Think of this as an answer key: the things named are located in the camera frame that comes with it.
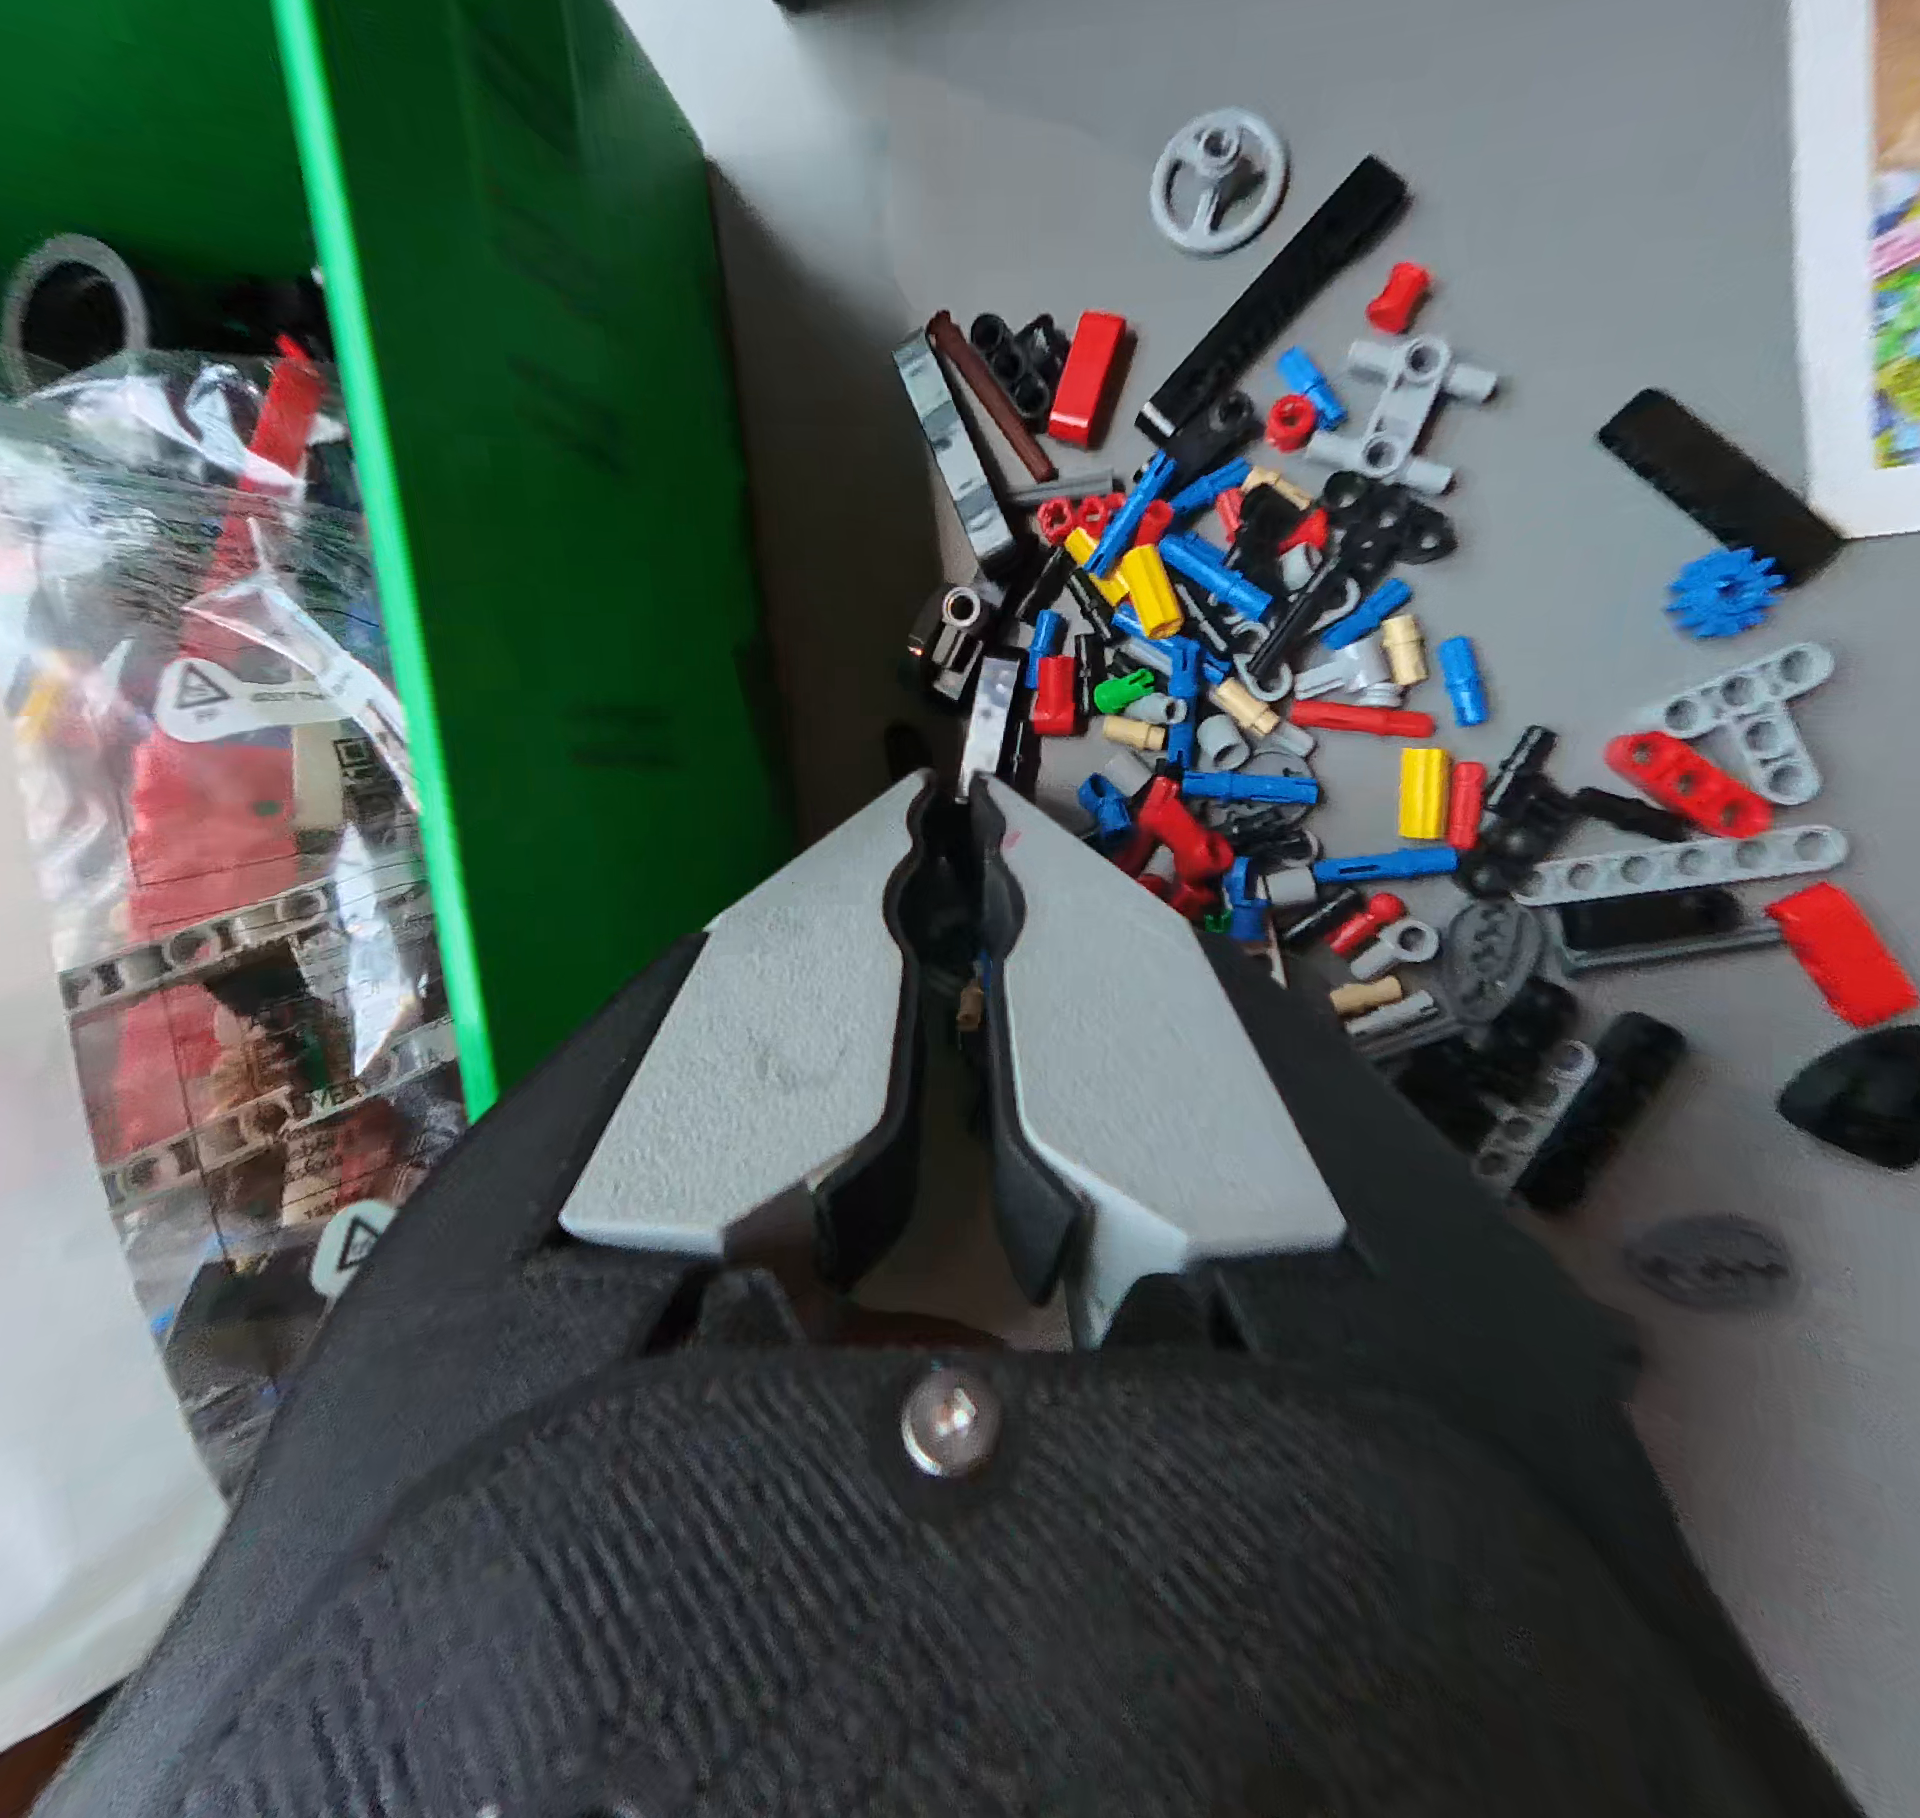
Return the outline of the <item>green plastic bin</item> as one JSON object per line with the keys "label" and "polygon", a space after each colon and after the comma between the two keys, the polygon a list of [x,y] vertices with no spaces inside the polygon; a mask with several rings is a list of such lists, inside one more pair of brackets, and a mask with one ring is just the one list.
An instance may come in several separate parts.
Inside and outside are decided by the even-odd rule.
{"label": "green plastic bin", "polygon": [[3,0],[3,360],[330,348],[471,1116],[788,855],[707,164],[614,0]]}

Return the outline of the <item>grey lego steering wheel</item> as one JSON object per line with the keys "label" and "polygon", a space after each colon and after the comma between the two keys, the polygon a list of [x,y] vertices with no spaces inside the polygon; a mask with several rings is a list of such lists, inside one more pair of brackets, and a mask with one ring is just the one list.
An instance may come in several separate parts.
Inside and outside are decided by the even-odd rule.
{"label": "grey lego steering wheel", "polygon": [[1147,209],[1168,245],[1225,257],[1267,230],[1284,187],[1283,137],[1255,112],[1217,106],[1166,144],[1147,181]]}

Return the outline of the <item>pile of small lego pieces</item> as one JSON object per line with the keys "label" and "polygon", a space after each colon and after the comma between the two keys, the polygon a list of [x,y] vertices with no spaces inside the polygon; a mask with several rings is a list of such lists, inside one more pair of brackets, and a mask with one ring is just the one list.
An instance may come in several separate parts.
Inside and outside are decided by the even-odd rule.
{"label": "pile of small lego pieces", "polygon": [[1347,354],[1368,419],[1299,347],[1267,415],[1241,389],[1408,206],[1360,157],[1147,395],[1130,484],[1068,484],[1040,445],[1099,439],[1127,318],[933,314],[902,342],[981,565],[908,651],[928,700],[973,701],[964,777],[1019,785],[1042,743],[1105,738],[1081,843],[1255,963],[1322,954],[1360,1063],[1496,1196],[1572,1212],[1688,1057],[1650,1013],[1575,1039],[1575,981],[1786,951],[1847,1042],[1911,1026],[1917,975],[1833,882],[1846,833],[1793,819],[1819,798],[1796,723],[1837,668],[1819,643],[1647,701],[1602,750],[1615,785],[1559,785],[1550,723],[1501,760],[1442,743],[1491,723],[1491,687],[1408,580],[1455,549],[1429,424],[1501,379],[1416,331],[1431,277],[1400,260]]}

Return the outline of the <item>blue lego gear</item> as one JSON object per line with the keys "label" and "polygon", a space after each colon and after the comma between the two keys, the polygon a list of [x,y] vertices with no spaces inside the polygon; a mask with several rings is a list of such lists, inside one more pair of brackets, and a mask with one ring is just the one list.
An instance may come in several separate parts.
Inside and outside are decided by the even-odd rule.
{"label": "blue lego gear", "polygon": [[1786,573],[1770,558],[1742,549],[1717,549],[1713,558],[1688,559],[1664,597],[1664,615],[1679,635],[1688,637],[1735,637],[1755,632],[1786,593]]}

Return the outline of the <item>lego instruction booklet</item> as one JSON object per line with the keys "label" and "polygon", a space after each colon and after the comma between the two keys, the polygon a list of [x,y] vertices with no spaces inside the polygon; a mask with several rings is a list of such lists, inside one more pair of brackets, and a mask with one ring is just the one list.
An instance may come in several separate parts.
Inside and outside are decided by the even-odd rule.
{"label": "lego instruction booklet", "polygon": [[1788,0],[1788,127],[1808,498],[1917,536],[1917,0]]}

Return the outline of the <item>clear plastic bag of parts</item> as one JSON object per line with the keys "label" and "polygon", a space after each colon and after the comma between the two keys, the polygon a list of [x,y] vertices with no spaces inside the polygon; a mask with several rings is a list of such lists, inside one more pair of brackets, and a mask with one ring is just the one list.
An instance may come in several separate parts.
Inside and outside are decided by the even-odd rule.
{"label": "clear plastic bag of parts", "polygon": [[3,277],[3,727],[148,1318],[466,1124],[319,287]]}

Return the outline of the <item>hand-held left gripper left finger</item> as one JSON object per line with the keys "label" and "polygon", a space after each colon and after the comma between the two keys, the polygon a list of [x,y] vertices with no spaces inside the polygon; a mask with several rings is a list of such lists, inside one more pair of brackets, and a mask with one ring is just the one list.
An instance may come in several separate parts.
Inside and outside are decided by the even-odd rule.
{"label": "hand-held left gripper left finger", "polygon": [[569,1236],[856,1288],[915,1212],[924,960],[908,773],[719,913],[573,1180]]}

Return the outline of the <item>black curved lego panel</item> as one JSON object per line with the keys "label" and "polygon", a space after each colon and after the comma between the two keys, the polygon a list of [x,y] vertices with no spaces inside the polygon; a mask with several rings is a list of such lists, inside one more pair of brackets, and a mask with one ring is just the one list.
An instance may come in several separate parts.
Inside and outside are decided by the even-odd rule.
{"label": "black curved lego panel", "polygon": [[1847,1039],[1802,1065],[1777,1116],[1882,1171],[1917,1171],[1917,1026]]}

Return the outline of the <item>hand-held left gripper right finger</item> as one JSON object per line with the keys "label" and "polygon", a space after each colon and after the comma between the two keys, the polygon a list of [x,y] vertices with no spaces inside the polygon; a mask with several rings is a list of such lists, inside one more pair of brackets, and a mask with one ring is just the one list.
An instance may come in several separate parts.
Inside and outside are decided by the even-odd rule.
{"label": "hand-held left gripper right finger", "polygon": [[1105,1343],[1147,1276],[1326,1256],[1347,1215],[1199,933],[976,777],[994,1219],[1019,1291]]}

